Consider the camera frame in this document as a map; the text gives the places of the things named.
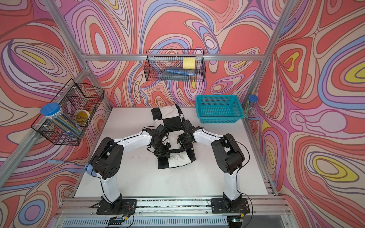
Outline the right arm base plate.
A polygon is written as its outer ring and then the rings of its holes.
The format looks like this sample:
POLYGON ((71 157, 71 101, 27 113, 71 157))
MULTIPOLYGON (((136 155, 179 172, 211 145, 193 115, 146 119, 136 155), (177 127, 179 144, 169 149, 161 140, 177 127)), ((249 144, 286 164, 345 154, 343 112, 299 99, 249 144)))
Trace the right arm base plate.
POLYGON ((209 200, 213 214, 243 214, 246 215, 251 212, 249 203, 246 198, 238 198, 236 200, 229 200, 223 198, 215 198, 209 200))

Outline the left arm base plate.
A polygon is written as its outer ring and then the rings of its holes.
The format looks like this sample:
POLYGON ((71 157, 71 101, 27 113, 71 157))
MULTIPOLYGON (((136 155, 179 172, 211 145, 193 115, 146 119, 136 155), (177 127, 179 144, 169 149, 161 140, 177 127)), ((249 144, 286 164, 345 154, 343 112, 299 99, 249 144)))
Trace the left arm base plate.
POLYGON ((97 208, 97 215, 130 215, 136 211, 136 199, 117 199, 113 203, 102 198, 97 208))

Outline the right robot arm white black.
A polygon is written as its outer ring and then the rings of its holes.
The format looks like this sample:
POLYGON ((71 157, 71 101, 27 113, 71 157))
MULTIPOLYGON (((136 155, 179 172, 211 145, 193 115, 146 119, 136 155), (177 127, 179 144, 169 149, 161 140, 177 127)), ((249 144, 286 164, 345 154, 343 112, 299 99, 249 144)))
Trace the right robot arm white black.
POLYGON ((223 200, 227 208, 240 204, 238 171, 243 167, 244 154, 231 134, 217 135, 203 127, 194 127, 189 120, 181 124, 183 133, 178 136, 178 143, 186 150, 193 148, 193 143, 202 143, 212 148, 216 163, 225 174, 223 200))

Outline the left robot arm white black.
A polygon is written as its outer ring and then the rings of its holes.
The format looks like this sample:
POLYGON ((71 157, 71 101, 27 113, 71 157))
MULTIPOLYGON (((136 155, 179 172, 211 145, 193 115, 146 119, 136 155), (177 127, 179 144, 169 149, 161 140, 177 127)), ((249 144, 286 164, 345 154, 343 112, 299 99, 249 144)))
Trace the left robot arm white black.
POLYGON ((143 128, 134 135, 112 139, 106 137, 90 160, 92 171, 100 179, 103 196, 109 204, 114 205, 122 198, 118 189, 116 174, 120 169, 124 153, 131 152, 139 147, 146 146, 147 150, 153 148, 152 153, 156 157, 170 157, 171 145, 167 142, 169 132, 163 125, 155 128, 143 128))

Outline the black white checkered pillowcase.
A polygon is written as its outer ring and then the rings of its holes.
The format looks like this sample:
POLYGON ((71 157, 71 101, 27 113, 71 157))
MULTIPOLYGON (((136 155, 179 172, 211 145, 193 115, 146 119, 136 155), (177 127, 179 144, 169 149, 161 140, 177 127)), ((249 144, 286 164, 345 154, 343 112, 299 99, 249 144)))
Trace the black white checkered pillowcase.
POLYGON ((184 115, 177 104, 153 108, 151 110, 155 126, 163 125, 167 128, 168 134, 163 138, 162 143, 169 145, 166 156, 157 158, 158 169, 172 169, 186 166, 196 160, 194 148, 186 149, 178 142, 178 136, 184 133, 182 122, 184 115))

